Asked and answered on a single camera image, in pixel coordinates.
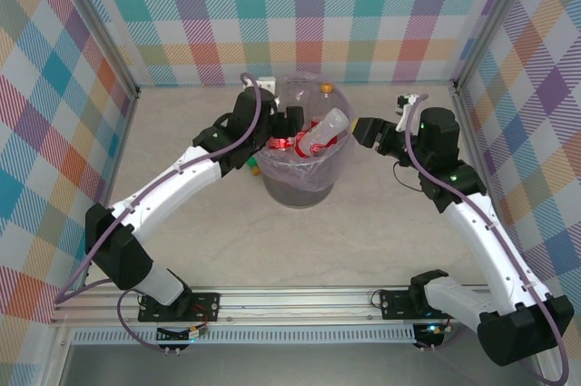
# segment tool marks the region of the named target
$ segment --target black mounting bracket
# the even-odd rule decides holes
[[[189,309],[177,314],[173,305],[164,306],[154,298],[144,295],[139,304],[139,322],[216,322],[220,311],[220,294],[217,292],[190,292]]]
[[[381,318],[384,320],[434,320],[435,322],[450,319],[449,315],[435,309],[427,308],[423,314],[418,313],[409,290],[379,291]]]

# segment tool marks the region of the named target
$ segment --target bottle cap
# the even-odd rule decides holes
[[[320,84],[320,91],[325,94],[330,94],[333,92],[335,87],[333,84]]]

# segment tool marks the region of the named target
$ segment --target colorful checkered backdrop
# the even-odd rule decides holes
[[[517,0],[463,96],[508,232],[575,306],[580,359],[581,0]]]
[[[71,0],[0,0],[0,385],[31,384],[131,97]]]
[[[490,13],[494,8],[494,5],[497,3],[497,0],[487,0],[486,4],[480,11],[480,15],[478,16],[478,20],[476,24],[472,27],[472,32],[470,33],[470,37],[468,41],[464,44],[464,48],[462,49],[462,53],[456,66],[454,67],[454,72],[452,73],[451,80],[457,80],[461,71],[462,67],[466,63],[468,57],[472,53],[472,47],[474,43],[477,41],[480,34],[482,34],[482,30],[487,25],[488,19],[490,17]]]
[[[447,81],[487,16],[487,0],[94,3],[136,80],[156,85],[237,83],[242,71]]]

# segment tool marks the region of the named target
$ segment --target plastic bottle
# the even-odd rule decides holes
[[[310,109],[310,116],[311,116],[311,127],[314,127],[315,124],[320,123],[320,120],[323,119],[325,114],[333,108],[333,98],[332,93],[335,90],[333,84],[320,84],[319,91],[320,94],[316,99],[316,102],[312,104]]]
[[[320,123],[297,142],[297,154],[300,157],[314,156],[347,127],[349,127],[349,118],[340,109],[332,108]]]

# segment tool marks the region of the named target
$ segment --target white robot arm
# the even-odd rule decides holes
[[[415,108],[409,107],[420,99],[402,95],[398,108],[403,118],[398,124],[360,118],[353,135],[361,145],[396,157],[401,166],[423,168],[419,170],[422,192],[462,233],[490,293],[473,292],[441,270],[426,272],[412,278],[409,287],[417,315],[435,310],[456,318],[478,334],[488,357],[503,366],[555,347],[556,338],[542,311],[549,312],[563,334],[573,318],[571,302],[566,296],[555,298],[530,270],[498,220],[478,174],[458,159],[459,125],[451,111],[425,109],[418,135],[408,134],[406,140],[403,124],[411,124],[407,115],[413,115]]]
[[[243,167],[271,137],[296,136],[303,126],[302,108],[289,106],[286,112],[278,112],[274,95],[264,89],[274,90],[273,81],[260,80],[257,86],[259,106],[256,90],[245,82],[233,112],[203,130],[163,173],[110,209],[98,203],[86,213],[87,253],[101,242],[94,262],[120,289],[135,289],[153,298],[159,303],[155,309],[162,311],[166,321],[182,319],[195,300],[190,288],[154,263],[143,245],[155,228],[195,193],[232,169]]]

